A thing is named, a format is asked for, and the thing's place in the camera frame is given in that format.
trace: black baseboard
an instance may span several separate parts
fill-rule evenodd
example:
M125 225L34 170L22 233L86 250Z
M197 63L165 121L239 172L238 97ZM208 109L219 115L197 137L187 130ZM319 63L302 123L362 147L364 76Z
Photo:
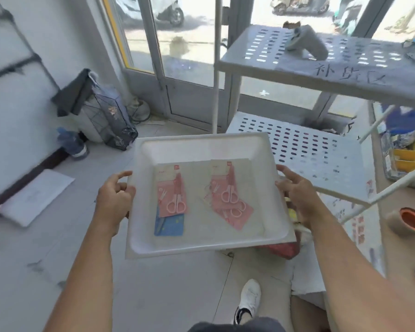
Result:
M83 133L79 133L80 138L83 141L87 141L88 138L84 136ZM62 148L54 151L52 155L47 157L43 162L41 162L38 166L33 168L30 172L12 184L9 188L3 191L0 194L0 205L23 189L27 184L29 184L34 178L36 178L44 169L54 169L57 165L68 158L68 153L64 151Z

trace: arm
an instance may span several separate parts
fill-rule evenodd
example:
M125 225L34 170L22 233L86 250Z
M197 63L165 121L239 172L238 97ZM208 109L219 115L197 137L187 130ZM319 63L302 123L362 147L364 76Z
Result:
M276 182L297 208L299 220L311 229L315 252L332 314L341 332L415 331L415 314L364 258L312 184L285 166L288 178Z
M114 174L99 189L94 217L44 332L112 330L111 239L135 196L133 186L118 180L131 174Z

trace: blue package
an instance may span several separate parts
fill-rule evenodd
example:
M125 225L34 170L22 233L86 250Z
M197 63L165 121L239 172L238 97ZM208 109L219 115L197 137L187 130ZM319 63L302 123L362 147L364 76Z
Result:
M167 216L163 222L161 230L158 231L161 218L159 216L160 208L157 206L157 214L155 215L155 236L182 236L184 229L184 214L176 214L174 216Z

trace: tiled floor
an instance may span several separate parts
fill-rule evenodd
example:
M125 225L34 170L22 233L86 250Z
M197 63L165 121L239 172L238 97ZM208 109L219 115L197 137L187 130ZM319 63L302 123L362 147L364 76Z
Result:
M200 134L175 122L139 125L140 137ZM60 294L94 210L97 190L130 168L132 153L90 144L83 161L57 171L76 180L28 228L0 220L0 331L41 331ZM125 260L127 220L114 237L114 331L184 332L199 321L229 323L249 278L262 287L260 315L292 332L293 269L266 251L246 248Z

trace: white wall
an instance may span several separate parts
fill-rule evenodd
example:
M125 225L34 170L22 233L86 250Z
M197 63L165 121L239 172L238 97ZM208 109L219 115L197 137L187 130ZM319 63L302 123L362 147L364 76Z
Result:
M129 96L120 66L118 70L114 68L114 51L106 51L107 45L90 17L87 0L0 3L14 15L17 26L60 87L66 86L83 68L91 68L102 81L117 86L125 98ZM1 21L0 68L29 55L12 26ZM24 75L0 78L0 192L58 148L56 126L71 127L70 122L56 117L56 109L50 103L56 88L41 66L34 63L23 71Z

